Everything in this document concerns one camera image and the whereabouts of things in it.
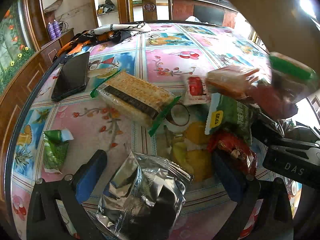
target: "green snack bag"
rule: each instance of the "green snack bag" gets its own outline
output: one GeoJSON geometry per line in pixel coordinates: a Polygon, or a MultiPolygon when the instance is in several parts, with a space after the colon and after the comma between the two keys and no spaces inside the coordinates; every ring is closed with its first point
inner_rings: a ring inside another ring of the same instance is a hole
{"type": "Polygon", "coordinates": [[[223,128],[235,133],[251,146],[251,115],[252,112],[244,104],[220,93],[213,93],[204,133],[212,134],[223,128]]]}
{"type": "Polygon", "coordinates": [[[43,140],[44,171],[61,173],[60,169],[67,156],[69,140],[73,140],[71,132],[68,129],[44,131],[43,140]]]}

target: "chair back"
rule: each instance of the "chair back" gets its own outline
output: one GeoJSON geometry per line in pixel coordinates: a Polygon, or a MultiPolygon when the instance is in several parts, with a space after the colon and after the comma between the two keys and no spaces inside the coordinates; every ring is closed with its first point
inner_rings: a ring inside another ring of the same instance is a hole
{"type": "MultiPolygon", "coordinates": [[[[127,20],[128,22],[133,22],[133,15],[130,7],[130,0],[126,0],[127,8],[127,20]]],[[[172,20],[172,0],[168,0],[169,7],[169,20],[172,20]]],[[[156,0],[142,0],[142,12],[144,21],[155,21],[157,20],[157,6],[156,0]]]]}

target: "table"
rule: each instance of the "table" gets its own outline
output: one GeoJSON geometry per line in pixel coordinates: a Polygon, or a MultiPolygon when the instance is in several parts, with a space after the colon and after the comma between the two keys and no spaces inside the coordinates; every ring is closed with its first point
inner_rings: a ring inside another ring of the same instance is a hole
{"type": "MultiPolygon", "coordinates": [[[[163,87],[175,95],[183,95],[185,92],[180,79],[184,73],[205,75],[210,70],[236,64],[254,65],[260,68],[264,76],[270,76],[267,53],[229,27],[172,22],[154,23],[151,27],[150,33],[131,37],[121,44],[106,42],[83,48],[80,53],[90,51],[89,71],[95,68],[125,68],[127,73],[163,87]]],[[[21,134],[29,128],[32,131],[29,144],[19,138],[14,144],[12,170],[10,176],[6,177],[11,186],[11,191],[6,193],[10,194],[13,220],[21,239],[26,239],[29,201],[35,180],[40,177],[45,181],[60,180],[66,174],[74,174],[97,149],[109,150],[108,166],[90,199],[83,203],[85,209],[95,211],[103,188],[126,159],[123,143],[127,143],[135,152],[166,158],[171,158],[171,144],[180,135],[184,136],[188,151],[203,151],[206,147],[201,144],[203,142],[200,138],[196,139],[196,135],[203,132],[207,117],[201,108],[203,106],[184,107],[178,103],[172,109],[171,116],[167,117],[151,138],[144,127],[106,106],[103,101],[90,97],[91,90],[106,75],[90,78],[85,92],[58,103],[51,101],[60,68],[61,65],[51,73],[33,98],[23,125],[16,127],[21,134]],[[46,173],[43,168],[42,131],[64,128],[71,131],[74,140],[70,141],[62,173],[46,173]]],[[[310,104],[304,100],[300,102],[304,116],[306,111],[310,113],[309,116],[313,116],[310,104]]],[[[254,139],[252,148],[258,155],[257,178],[273,180],[277,174],[262,167],[266,147],[254,139]]],[[[301,185],[297,184],[297,187],[296,195],[300,195],[301,185]]],[[[236,206],[215,176],[194,182],[185,197],[187,201],[169,238],[171,240],[212,239],[236,206]]],[[[296,210],[299,199],[292,197],[291,202],[296,210]]],[[[58,204],[69,231],[75,233],[63,203],[58,204]]]]}

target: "smartphone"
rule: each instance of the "smartphone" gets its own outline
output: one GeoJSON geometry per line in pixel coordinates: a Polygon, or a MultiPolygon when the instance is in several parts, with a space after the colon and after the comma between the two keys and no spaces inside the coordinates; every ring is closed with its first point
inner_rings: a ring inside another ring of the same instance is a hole
{"type": "Polygon", "coordinates": [[[89,56],[90,52],[85,52],[69,59],[63,65],[51,95],[52,101],[60,101],[86,88],[89,56]]]}

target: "purple spray can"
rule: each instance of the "purple spray can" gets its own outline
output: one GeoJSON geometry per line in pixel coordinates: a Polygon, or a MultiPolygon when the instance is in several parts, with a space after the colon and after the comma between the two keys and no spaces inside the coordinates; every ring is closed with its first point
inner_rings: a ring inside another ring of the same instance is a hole
{"type": "Polygon", "coordinates": [[[56,33],[56,37],[57,38],[60,37],[61,31],[60,31],[59,23],[56,20],[54,20],[52,25],[53,25],[54,32],[56,33]]]}
{"type": "Polygon", "coordinates": [[[48,23],[48,31],[49,31],[49,34],[50,34],[50,38],[51,40],[53,41],[55,38],[57,38],[55,32],[54,32],[54,28],[53,28],[53,25],[51,23],[48,23]]]}

